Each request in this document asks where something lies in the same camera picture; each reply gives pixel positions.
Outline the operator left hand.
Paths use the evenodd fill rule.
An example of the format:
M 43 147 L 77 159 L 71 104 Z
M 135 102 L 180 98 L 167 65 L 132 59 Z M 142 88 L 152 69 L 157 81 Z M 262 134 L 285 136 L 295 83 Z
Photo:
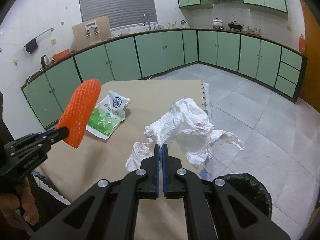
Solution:
M 1 212 L 4 218 L 13 228 L 22 230 L 24 223 L 17 217 L 16 210 L 23 211 L 23 220 L 26 223 L 35 225 L 39 221 L 39 211 L 35 204 L 35 198 L 32 194 L 28 178 L 25 178 L 22 183 L 22 193 L 18 197 L 12 193 L 1 194 Z

